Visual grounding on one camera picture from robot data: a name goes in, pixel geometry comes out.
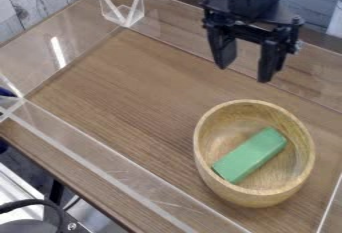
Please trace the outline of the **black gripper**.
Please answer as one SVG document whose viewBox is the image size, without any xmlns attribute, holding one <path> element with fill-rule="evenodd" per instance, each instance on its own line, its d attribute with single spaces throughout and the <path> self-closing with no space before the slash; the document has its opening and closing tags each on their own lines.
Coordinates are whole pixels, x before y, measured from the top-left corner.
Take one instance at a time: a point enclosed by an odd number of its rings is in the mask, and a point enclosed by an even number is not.
<svg viewBox="0 0 342 233">
<path fill-rule="evenodd" d="M 200 6 L 215 65 L 224 70 L 236 59 L 237 39 L 261 44 L 257 81 L 269 82 L 296 52 L 301 17 L 279 0 L 203 0 Z"/>
</svg>

